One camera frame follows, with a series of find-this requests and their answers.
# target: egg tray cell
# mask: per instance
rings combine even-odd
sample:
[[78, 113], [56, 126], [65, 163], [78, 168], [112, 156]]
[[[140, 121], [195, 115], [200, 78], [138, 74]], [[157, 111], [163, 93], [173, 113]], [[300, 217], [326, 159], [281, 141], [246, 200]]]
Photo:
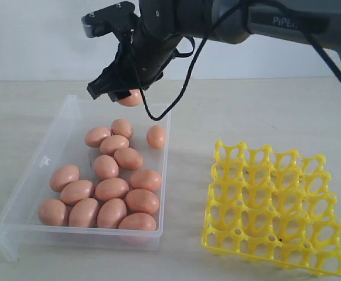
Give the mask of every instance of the egg tray cell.
[[337, 197], [328, 190], [324, 155], [304, 158], [295, 149], [277, 153], [270, 145], [254, 150], [245, 142], [228, 147], [218, 140], [214, 158], [203, 247], [341, 276], [341, 219], [334, 215]]

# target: plastic egg tray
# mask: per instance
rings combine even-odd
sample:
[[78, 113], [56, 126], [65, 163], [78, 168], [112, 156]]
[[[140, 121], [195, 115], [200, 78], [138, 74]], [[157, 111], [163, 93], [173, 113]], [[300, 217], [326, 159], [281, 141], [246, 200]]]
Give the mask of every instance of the plastic egg tray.
[[254, 150], [219, 140], [214, 158], [203, 247], [341, 276], [341, 219], [334, 215], [337, 197], [328, 190], [324, 155], [304, 158], [295, 149], [277, 153], [270, 145]]

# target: plastic bin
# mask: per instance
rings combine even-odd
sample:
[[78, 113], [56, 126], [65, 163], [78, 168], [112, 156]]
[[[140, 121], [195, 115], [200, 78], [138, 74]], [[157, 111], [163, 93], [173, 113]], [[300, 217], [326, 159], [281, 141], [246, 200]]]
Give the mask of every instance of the plastic bin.
[[[149, 104], [154, 112], [159, 112], [166, 106]], [[90, 179], [97, 184], [92, 163], [100, 152], [99, 149], [92, 149], [84, 144], [84, 135], [94, 126], [110, 126], [118, 118], [129, 120], [134, 128], [130, 145], [142, 153], [143, 169], [155, 169], [162, 174], [162, 187], [155, 193], [160, 200], [159, 211], [154, 214], [156, 231], [42, 225], [37, 216], [39, 204], [47, 198], [59, 197], [58, 193], [49, 188], [52, 173], [61, 165], [72, 163], [80, 168], [82, 179]], [[167, 130], [166, 146], [162, 149], [150, 148], [146, 142], [146, 132], [155, 124], [162, 125]], [[170, 124], [170, 114], [160, 122], [153, 122], [142, 106], [126, 108], [112, 104], [109, 100], [85, 101], [78, 100], [74, 95], [68, 96], [0, 215], [0, 250], [5, 259], [8, 262], [18, 260], [20, 244], [155, 250], [163, 233]], [[128, 179], [130, 174], [121, 171], [119, 176]], [[143, 244], [133, 245], [124, 242], [120, 236], [148, 239]]]

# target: white wall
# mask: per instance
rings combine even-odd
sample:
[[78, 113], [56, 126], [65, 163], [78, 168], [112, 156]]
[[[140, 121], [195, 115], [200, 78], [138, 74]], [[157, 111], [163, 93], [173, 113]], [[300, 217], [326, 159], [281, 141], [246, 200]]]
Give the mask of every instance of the white wall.
[[[96, 78], [113, 59], [117, 41], [113, 35], [86, 38], [80, 18], [116, 2], [0, 0], [0, 80]], [[181, 49], [187, 48], [187, 42], [182, 42]], [[189, 62], [174, 61], [165, 77], [184, 78]], [[329, 75], [329, 69], [310, 46], [252, 36], [237, 46], [209, 42], [193, 78]]]

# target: light gray table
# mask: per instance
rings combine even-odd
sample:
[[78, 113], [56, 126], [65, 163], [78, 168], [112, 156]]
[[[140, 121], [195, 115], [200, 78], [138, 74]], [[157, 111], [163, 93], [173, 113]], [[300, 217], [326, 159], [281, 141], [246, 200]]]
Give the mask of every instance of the light gray table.
[[[150, 102], [169, 102], [179, 81], [162, 81]], [[68, 94], [89, 99], [81, 82], [0, 82], [0, 212]], [[341, 217], [341, 86], [333, 78], [193, 81], [173, 110], [165, 229], [156, 252], [21, 246], [20, 261], [0, 253], [0, 280], [309, 280], [282, 270], [218, 257], [201, 247], [215, 141], [327, 156], [329, 188]], [[341, 280], [327, 277], [324, 280]]]

